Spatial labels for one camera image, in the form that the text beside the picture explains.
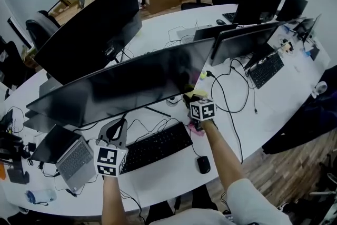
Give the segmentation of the yellow cloth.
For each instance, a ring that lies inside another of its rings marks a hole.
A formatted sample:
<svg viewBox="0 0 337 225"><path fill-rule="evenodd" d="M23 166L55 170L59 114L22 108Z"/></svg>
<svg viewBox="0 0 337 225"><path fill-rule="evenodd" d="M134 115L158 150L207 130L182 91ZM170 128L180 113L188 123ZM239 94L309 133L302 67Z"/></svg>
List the yellow cloth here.
<svg viewBox="0 0 337 225"><path fill-rule="evenodd" d="M187 90L187 92L184 93L184 95L189 98L192 98L194 95L201 98L208 97L208 93L205 90L197 87L195 84L188 84L185 89Z"/></svg>

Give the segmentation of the person's white shirt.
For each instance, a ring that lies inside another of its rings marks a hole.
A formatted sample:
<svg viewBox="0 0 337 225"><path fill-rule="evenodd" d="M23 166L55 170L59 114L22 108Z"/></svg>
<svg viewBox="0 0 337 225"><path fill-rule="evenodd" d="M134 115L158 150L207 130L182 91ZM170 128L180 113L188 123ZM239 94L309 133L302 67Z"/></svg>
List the person's white shirt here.
<svg viewBox="0 0 337 225"><path fill-rule="evenodd" d="M288 215L269 203L248 179L232 183L226 194L232 221L216 210L188 209L150 225L292 225Z"/></svg>

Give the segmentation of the small white round device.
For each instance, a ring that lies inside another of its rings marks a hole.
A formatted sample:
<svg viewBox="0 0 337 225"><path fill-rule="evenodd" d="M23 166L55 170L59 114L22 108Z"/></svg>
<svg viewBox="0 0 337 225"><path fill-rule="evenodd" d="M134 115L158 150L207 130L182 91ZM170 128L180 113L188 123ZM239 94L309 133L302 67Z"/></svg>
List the small white round device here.
<svg viewBox="0 0 337 225"><path fill-rule="evenodd" d="M166 104L168 106L177 106L178 102L182 99L182 97L180 95L176 96L176 97L171 97L169 99L166 100Z"/></svg>

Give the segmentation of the small black keyboard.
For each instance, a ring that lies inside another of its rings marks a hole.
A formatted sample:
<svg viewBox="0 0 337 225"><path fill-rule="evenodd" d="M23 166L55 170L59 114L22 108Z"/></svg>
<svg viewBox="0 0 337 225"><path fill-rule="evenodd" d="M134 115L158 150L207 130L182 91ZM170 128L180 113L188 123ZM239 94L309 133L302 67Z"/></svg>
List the small black keyboard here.
<svg viewBox="0 0 337 225"><path fill-rule="evenodd" d="M17 184L28 184L29 173L27 171L23 171L23 168L9 168L7 169L7 174L11 183Z"/></svg>

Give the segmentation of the person's dark trousers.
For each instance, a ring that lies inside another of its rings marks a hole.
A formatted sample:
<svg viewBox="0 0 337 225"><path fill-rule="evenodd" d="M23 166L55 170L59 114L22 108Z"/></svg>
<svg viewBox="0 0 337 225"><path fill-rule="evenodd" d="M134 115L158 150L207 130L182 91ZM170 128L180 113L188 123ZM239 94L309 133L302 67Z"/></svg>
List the person's dark trousers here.
<svg viewBox="0 0 337 225"><path fill-rule="evenodd" d="M192 208L218 210L216 204L212 202L205 184L192 191ZM151 222L169 218L173 215L174 213L169 203L163 201L150 206L145 223L150 224Z"/></svg>

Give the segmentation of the person's left forearm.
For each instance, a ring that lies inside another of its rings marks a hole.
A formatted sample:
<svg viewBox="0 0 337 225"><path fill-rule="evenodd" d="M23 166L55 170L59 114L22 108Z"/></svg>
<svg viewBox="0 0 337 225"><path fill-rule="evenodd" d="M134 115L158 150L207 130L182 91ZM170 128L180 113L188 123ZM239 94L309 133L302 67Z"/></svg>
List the person's left forearm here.
<svg viewBox="0 0 337 225"><path fill-rule="evenodd" d="M118 178L104 177L102 225L127 225Z"/></svg>

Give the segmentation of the clear water bottle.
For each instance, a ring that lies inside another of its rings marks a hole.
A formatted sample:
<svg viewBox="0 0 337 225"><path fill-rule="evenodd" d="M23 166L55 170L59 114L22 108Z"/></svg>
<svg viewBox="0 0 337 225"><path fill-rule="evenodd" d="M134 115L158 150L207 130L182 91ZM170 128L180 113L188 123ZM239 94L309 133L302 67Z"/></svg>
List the clear water bottle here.
<svg viewBox="0 0 337 225"><path fill-rule="evenodd" d="M29 203L47 206L50 202L53 202L57 199L57 195L56 192L52 189L35 191L27 190L25 192L25 198Z"/></svg>

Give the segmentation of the small white desk fan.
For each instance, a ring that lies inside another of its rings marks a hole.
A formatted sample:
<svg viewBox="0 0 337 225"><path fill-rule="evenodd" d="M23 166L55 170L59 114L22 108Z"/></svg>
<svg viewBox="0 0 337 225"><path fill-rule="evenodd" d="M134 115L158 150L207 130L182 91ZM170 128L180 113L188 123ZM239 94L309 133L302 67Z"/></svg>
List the small white desk fan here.
<svg viewBox="0 0 337 225"><path fill-rule="evenodd" d="M312 90L312 93L311 93L312 97L316 99L319 95L326 92L327 88L328 86L325 81L319 82Z"/></svg>

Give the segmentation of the person's right forearm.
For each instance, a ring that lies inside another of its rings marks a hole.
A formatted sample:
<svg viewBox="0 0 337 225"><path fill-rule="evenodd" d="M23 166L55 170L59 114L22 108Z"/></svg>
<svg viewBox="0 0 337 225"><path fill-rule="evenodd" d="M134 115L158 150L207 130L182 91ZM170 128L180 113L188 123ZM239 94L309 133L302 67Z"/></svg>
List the person's right forearm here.
<svg viewBox="0 0 337 225"><path fill-rule="evenodd" d="M227 191L232 183L245 178L241 162L212 121L201 122L201 127L209 141L222 186Z"/></svg>

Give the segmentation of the wide black monitor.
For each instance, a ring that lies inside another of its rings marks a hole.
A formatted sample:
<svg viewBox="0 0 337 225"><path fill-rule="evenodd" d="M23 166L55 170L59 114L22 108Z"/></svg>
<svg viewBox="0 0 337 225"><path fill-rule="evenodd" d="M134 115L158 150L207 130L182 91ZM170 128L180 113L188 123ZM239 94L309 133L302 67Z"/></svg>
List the wide black monitor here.
<svg viewBox="0 0 337 225"><path fill-rule="evenodd" d="M77 128L164 101L194 89L214 38L169 47L94 72L26 107Z"/></svg>

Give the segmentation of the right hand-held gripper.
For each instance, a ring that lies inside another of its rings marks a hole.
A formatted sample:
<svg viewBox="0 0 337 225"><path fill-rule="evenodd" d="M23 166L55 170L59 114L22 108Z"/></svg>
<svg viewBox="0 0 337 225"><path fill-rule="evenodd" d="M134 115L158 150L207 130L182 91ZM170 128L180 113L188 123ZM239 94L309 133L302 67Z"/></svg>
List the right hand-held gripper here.
<svg viewBox="0 0 337 225"><path fill-rule="evenodd" d="M190 118L194 128L201 131L201 122L215 117L216 105L213 100L200 99L190 103Z"/></svg>

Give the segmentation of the silver open laptop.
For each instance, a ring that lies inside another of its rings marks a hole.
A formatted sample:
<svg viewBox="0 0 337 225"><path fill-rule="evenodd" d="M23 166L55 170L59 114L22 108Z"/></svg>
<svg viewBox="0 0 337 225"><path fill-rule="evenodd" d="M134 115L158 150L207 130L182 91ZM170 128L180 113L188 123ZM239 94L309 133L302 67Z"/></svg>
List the silver open laptop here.
<svg viewBox="0 0 337 225"><path fill-rule="evenodd" d="M76 193L96 175L94 153L84 137L54 126L37 146L31 159L54 164L71 192Z"/></svg>

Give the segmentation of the pink plastic case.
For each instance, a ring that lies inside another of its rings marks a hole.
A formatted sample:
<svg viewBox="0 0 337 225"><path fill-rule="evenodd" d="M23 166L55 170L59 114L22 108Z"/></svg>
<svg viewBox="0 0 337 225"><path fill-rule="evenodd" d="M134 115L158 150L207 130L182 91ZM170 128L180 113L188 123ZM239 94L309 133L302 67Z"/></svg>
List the pink plastic case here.
<svg viewBox="0 0 337 225"><path fill-rule="evenodd" d="M205 132L203 129L198 131L192 123L190 123L187 127L190 129L191 132L195 133L196 135L200 137L203 137L205 135Z"/></svg>

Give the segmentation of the silver closed laptop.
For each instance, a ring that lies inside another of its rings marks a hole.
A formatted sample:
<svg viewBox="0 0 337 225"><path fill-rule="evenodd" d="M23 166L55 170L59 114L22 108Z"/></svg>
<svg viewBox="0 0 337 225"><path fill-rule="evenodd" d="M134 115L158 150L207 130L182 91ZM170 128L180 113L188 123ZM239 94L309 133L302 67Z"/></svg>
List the silver closed laptop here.
<svg viewBox="0 0 337 225"><path fill-rule="evenodd" d="M42 97L61 86L63 85L60 82L53 77L50 77L46 82L39 86L39 97Z"/></svg>

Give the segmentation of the curved black monitor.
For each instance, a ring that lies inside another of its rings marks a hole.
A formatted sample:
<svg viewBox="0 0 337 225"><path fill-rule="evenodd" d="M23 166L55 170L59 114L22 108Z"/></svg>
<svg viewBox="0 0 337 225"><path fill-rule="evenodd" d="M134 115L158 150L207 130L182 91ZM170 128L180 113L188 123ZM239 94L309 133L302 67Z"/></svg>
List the curved black monitor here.
<svg viewBox="0 0 337 225"><path fill-rule="evenodd" d="M138 0L95 0L61 26L34 61L61 84L103 69L142 27Z"/></svg>

